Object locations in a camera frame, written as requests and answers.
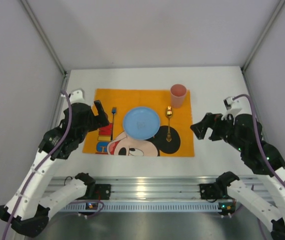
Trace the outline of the blue metal fork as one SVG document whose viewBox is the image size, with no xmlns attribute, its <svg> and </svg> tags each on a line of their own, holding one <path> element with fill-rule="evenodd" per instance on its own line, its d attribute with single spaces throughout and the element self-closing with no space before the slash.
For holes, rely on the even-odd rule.
<svg viewBox="0 0 285 240">
<path fill-rule="evenodd" d="M 112 141 L 114 138 L 115 115 L 117 113 L 117 108 L 113 107 L 111 113 L 112 113 L 112 128 L 111 128 L 110 140 Z"/>
</svg>

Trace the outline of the orange Mickey Mouse placemat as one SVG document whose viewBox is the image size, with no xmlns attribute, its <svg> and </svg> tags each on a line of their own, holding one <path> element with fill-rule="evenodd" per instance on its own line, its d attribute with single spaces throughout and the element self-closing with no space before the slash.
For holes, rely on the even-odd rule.
<svg viewBox="0 0 285 240">
<path fill-rule="evenodd" d="M 84 142 L 84 154 L 131 156 L 131 157 L 193 157 L 194 137 L 192 125 L 191 94 L 188 91 L 182 107 L 173 109 L 170 119 L 171 142 L 167 142 L 168 119 L 166 108 L 171 103 L 168 90 L 103 89 L 95 92 L 95 100 L 100 100 L 108 115 L 109 125 L 90 132 Z M 113 140 L 112 108 L 114 117 Z M 160 118 L 158 132 L 147 140 L 133 139 L 123 129 L 126 113 L 136 107 L 153 109 Z"/>
</svg>

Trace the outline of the gold ornate spoon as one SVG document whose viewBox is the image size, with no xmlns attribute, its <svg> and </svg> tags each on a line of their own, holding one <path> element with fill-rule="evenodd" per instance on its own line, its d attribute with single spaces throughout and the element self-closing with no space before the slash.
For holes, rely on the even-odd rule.
<svg viewBox="0 0 285 240">
<path fill-rule="evenodd" d="M 167 142 L 171 142 L 172 141 L 172 137 L 171 137 L 171 126 L 170 126 L 170 121 L 171 118 L 173 116 L 173 110 L 171 106 L 168 106 L 165 110 L 165 116 L 168 120 L 168 127 L 167 127 L 167 136 L 166 136 L 166 140 Z"/>
</svg>

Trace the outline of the light blue plate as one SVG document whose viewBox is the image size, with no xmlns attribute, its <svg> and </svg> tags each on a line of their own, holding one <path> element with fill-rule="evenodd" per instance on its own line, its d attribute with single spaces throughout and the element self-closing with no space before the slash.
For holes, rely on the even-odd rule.
<svg viewBox="0 0 285 240">
<path fill-rule="evenodd" d="M 147 140 L 155 136 L 160 129 L 160 117 L 151 108 L 139 106 L 129 110 L 122 121 L 127 136 L 135 140 Z"/>
</svg>

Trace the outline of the pink plastic cup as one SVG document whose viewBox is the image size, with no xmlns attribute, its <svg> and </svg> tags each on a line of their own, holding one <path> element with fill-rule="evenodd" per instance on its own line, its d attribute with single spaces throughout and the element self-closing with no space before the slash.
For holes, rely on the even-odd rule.
<svg viewBox="0 0 285 240">
<path fill-rule="evenodd" d="M 172 108 L 180 108 L 187 95 L 187 89 L 182 84 L 174 84 L 170 88 L 170 103 Z"/>
</svg>

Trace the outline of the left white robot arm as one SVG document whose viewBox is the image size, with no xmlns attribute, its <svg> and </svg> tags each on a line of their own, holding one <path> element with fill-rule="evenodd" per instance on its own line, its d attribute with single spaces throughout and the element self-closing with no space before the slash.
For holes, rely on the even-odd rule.
<svg viewBox="0 0 285 240">
<path fill-rule="evenodd" d="M 34 161 L 14 196 L 0 205 L 0 219 L 6 223 L 2 239 L 9 229 L 34 238 L 48 225 L 53 216 L 77 199 L 89 199 L 96 181 L 87 173 L 78 173 L 59 190 L 44 197 L 57 170 L 69 158 L 88 133 L 109 125 L 108 116 L 99 100 L 94 101 L 97 115 L 85 102 L 85 92 L 78 88 L 71 93 L 61 91 L 67 102 L 59 125 L 43 135 Z"/>
</svg>

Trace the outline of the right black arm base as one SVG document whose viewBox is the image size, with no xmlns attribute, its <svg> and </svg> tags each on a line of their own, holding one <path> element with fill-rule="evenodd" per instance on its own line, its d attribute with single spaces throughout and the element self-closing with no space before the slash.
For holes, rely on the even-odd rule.
<svg viewBox="0 0 285 240">
<path fill-rule="evenodd" d="M 202 183 L 199 185 L 200 198 L 207 202 L 214 203 L 217 200 L 231 199 L 227 194 L 227 189 L 217 183 Z"/>
</svg>

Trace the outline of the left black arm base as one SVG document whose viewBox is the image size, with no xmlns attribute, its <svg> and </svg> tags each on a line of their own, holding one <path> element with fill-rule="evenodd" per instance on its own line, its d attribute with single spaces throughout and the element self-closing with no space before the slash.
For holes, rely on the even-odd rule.
<svg viewBox="0 0 285 240">
<path fill-rule="evenodd" d="M 110 184 L 95 184 L 90 188 L 87 198 L 89 200 L 109 200 L 111 187 Z"/>
</svg>

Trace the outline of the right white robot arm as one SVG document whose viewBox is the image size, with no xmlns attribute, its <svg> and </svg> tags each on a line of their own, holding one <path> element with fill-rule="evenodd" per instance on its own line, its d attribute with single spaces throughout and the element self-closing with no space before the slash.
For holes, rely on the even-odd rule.
<svg viewBox="0 0 285 240">
<path fill-rule="evenodd" d="M 263 126 L 257 121 L 255 106 L 247 94 L 224 100 L 226 112 L 205 114 L 190 126 L 198 140 L 212 130 L 209 140 L 224 141 L 240 153 L 240 159 L 262 182 L 273 204 L 268 203 L 231 171 L 213 183 L 200 186 L 203 200 L 232 199 L 247 208 L 269 230 L 274 240 L 285 240 L 285 160 L 279 150 L 262 136 Z"/>
</svg>

